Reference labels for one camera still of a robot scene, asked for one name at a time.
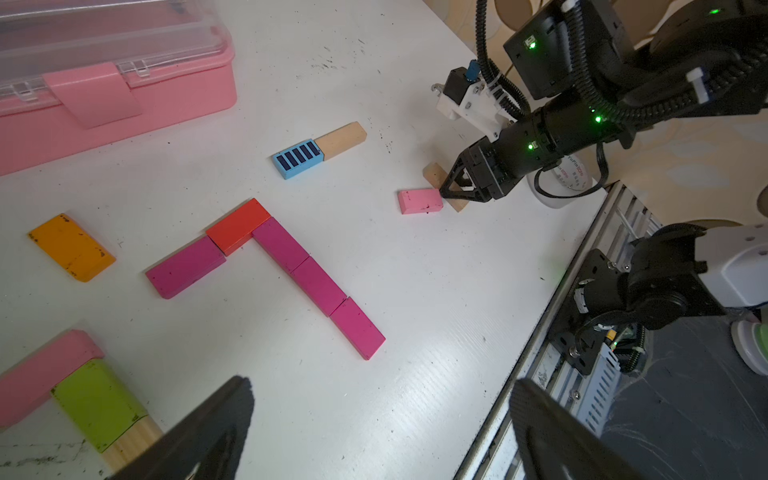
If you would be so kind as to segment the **magenta block bottom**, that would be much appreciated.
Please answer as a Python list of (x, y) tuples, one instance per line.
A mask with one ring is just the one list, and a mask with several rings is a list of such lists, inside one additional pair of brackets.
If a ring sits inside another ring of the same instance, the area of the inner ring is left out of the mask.
[(330, 318), (364, 360), (370, 360), (386, 340), (351, 297), (345, 299)]

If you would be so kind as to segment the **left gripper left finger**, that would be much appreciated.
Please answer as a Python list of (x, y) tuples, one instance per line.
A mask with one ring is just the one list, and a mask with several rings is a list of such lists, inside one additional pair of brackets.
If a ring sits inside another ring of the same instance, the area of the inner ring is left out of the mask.
[(254, 396), (234, 376), (114, 479), (233, 479), (239, 467)]

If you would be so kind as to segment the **light pink block top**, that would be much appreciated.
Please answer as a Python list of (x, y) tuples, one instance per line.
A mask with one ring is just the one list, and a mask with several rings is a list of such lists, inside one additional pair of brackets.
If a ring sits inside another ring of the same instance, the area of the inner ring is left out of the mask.
[(401, 190), (397, 198), (403, 215), (435, 213), (443, 209), (443, 198), (434, 188)]

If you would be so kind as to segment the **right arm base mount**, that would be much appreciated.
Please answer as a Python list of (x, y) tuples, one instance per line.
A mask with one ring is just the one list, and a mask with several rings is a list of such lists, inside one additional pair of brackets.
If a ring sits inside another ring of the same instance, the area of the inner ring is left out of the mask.
[(583, 376), (593, 372), (604, 346), (618, 356), (623, 373), (634, 371), (645, 354), (647, 330), (621, 316), (627, 276), (602, 251), (592, 249), (556, 311), (547, 340)]

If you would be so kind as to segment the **red block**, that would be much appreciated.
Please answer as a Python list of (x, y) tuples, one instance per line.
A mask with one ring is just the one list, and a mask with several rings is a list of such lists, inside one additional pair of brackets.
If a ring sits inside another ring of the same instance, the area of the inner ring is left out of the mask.
[(252, 198), (206, 230), (206, 235), (225, 255), (232, 255), (252, 238), (252, 232), (271, 218), (261, 203)]

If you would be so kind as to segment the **magenta block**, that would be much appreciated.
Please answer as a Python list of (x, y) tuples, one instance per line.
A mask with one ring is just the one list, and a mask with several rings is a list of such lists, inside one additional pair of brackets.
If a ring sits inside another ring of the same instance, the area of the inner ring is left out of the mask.
[(351, 297), (345, 299), (330, 318), (364, 360), (370, 360), (386, 340)]
[(274, 218), (269, 218), (251, 233), (253, 239), (287, 273), (292, 273), (309, 253)]
[(347, 295), (313, 257), (305, 259), (291, 277), (320, 311), (330, 317)]
[(163, 299), (172, 299), (225, 261), (217, 245), (203, 236), (150, 268), (145, 276)]

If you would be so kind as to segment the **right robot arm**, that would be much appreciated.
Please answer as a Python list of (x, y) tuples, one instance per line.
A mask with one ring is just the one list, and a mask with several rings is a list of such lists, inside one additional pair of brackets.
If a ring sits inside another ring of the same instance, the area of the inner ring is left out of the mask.
[(451, 71), (441, 95), (464, 110), (480, 87), (510, 122), (459, 154), (440, 186), (445, 199), (501, 199), (587, 147), (607, 178), (607, 143), (629, 148), (669, 119), (754, 115), (766, 105), (763, 1), (689, 2), (640, 48), (609, 2), (551, 1), (505, 43), (520, 84), (489, 56), (487, 9), (476, 5), (475, 67)]

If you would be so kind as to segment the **blue striped block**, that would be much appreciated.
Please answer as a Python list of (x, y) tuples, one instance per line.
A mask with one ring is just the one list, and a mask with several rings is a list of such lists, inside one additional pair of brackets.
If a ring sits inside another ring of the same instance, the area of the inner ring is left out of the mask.
[(321, 164), (324, 160), (324, 153), (312, 139), (307, 139), (272, 156), (275, 167), (285, 180)]

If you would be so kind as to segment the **light pink block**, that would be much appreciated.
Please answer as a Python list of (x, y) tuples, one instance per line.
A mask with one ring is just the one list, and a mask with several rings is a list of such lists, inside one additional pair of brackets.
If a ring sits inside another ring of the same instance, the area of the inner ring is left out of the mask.
[(50, 391), (104, 352), (83, 330), (68, 330), (1, 374), (1, 428), (23, 420), (50, 397)]
[(434, 188), (401, 190), (397, 198), (403, 215), (435, 213), (443, 209), (443, 198)]

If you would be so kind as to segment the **lime green block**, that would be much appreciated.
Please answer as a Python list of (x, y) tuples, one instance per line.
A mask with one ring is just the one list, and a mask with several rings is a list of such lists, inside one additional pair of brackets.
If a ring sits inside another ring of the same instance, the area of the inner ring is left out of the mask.
[(99, 453), (148, 415), (102, 359), (86, 362), (55, 385), (51, 395)]

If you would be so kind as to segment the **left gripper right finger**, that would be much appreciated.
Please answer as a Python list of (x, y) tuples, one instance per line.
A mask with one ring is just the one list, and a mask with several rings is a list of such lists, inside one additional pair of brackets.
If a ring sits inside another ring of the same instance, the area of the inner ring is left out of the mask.
[(509, 411), (527, 479), (642, 477), (530, 379), (514, 383)]

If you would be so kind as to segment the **wooden block horizontal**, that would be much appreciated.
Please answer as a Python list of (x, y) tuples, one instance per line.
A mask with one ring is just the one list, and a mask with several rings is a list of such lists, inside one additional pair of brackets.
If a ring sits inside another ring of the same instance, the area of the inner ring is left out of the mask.
[(314, 143), (323, 153), (324, 160), (328, 161), (362, 144), (366, 139), (366, 130), (355, 121), (315, 139)]

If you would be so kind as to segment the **wooden dotted block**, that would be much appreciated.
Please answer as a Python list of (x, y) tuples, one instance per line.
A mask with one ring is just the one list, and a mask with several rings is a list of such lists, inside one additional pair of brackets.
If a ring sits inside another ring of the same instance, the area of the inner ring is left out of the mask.
[[(439, 189), (447, 179), (447, 172), (436, 162), (428, 164), (422, 171), (424, 178), (435, 189)], [(467, 200), (446, 199), (446, 202), (460, 213), (468, 205)]]

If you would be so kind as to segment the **orange block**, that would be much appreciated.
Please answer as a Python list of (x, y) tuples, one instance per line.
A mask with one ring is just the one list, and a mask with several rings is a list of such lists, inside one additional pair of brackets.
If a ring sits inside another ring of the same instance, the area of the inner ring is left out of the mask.
[(116, 258), (66, 214), (59, 214), (28, 237), (75, 280), (87, 283)]

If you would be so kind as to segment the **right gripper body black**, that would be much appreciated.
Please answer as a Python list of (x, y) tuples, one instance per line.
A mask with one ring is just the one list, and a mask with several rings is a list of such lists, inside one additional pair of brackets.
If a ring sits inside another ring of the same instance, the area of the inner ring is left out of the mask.
[(604, 145), (618, 140), (629, 148), (635, 135), (634, 128), (609, 121), (597, 108), (587, 106), (576, 90), (569, 89), (502, 129), (495, 141), (481, 139), (462, 151), (439, 191), (445, 199), (486, 203), (505, 197), (532, 173), (537, 193), (565, 200), (565, 195), (541, 187), (542, 173), (558, 166), (563, 157), (594, 145), (600, 177), (594, 186), (575, 195), (585, 197), (607, 183)]

